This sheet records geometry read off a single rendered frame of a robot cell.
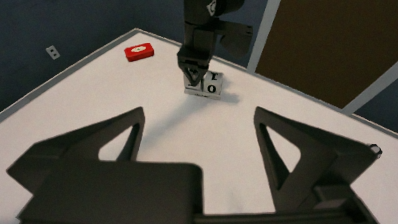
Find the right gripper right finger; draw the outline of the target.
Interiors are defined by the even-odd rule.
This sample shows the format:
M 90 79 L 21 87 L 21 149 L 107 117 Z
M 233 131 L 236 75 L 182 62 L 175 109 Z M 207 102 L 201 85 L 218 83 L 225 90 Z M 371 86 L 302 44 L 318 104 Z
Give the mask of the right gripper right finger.
M 378 158 L 364 142 L 260 106 L 253 123 L 275 212 L 293 211 L 315 188 L 351 186 Z M 298 148 L 300 159 L 292 173 L 267 127 Z

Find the white number cube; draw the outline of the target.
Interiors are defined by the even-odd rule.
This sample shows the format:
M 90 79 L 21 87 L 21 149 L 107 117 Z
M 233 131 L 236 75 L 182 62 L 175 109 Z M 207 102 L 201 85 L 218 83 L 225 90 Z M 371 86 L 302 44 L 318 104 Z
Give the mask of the white number cube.
M 198 70 L 189 69 L 189 68 L 188 68 L 188 70 L 189 70 L 189 72 L 190 72 L 190 74 L 191 74 L 193 80 L 195 81 L 195 80 L 197 79 L 198 75 L 199 75 Z M 200 80 L 200 82 L 198 83 L 197 86 L 193 86 L 193 85 L 190 84 L 189 80 L 187 79 L 187 77 L 186 77 L 185 74 L 183 73 L 184 87 L 188 87 L 188 88 L 193 88 L 193 89 L 198 89 L 198 90 L 200 90 L 201 85 L 202 85 L 202 82 L 203 82 L 203 79 L 204 79 L 204 76 L 203 76 L 203 78 Z
M 224 73 L 208 70 L 204 79 L 203 92 L 220 95 Z

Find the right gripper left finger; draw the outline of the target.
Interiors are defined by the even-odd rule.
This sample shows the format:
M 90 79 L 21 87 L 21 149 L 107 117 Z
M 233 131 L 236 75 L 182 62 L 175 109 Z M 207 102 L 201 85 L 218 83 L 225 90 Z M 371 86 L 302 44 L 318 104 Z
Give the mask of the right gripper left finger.
M 22 155 L 100 160 L 101 148 L 132 127 L 116 160 L 136 161 L 146 117 L 142 106 L 33 143 Z

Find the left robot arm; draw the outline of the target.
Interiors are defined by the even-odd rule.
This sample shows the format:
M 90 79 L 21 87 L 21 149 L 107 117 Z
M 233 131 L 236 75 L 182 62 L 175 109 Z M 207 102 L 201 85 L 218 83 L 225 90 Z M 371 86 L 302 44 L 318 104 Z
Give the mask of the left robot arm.
M 217 41 L 217 35 L 222 35 L 219 43 L 235 59 L 240 59 L 248 53 L 253 36 L 253 26 L 221 21 L 219 18 L 214 17 L 239 10 L 244 1 L 184 0 L 185 21 L 197 25 L 213 22 L 211 27 L 194 29 L 195 54 L 211 56 Z

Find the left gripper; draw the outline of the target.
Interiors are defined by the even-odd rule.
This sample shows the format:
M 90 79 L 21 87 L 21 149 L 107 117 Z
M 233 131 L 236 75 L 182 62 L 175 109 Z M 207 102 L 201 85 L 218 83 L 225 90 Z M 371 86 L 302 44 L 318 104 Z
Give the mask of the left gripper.
M 209 69 L 208 64 L 210 64 L 212 56 L 215 51 L 214 48 L 212 56 L 206 56 L 194 53 L 194 29 L 208 28 L 211 27 L 212 25 L 213 22 L 204 25 L 197 25 L 197 24 L 191 24 L 184 20 L 185 44 L 183 43 L 179 51 L 177 52 L 177 62 L 181 61 L 178 62 L 178 67 L 185 74 L 190 84 L 193 86 L 197 86 L 200 80 L 203 78 L 203 76 L 207 73 Z M 198 72 L 200 73 L 195 81 L 193 80 L 188 68 L 198 70 Z

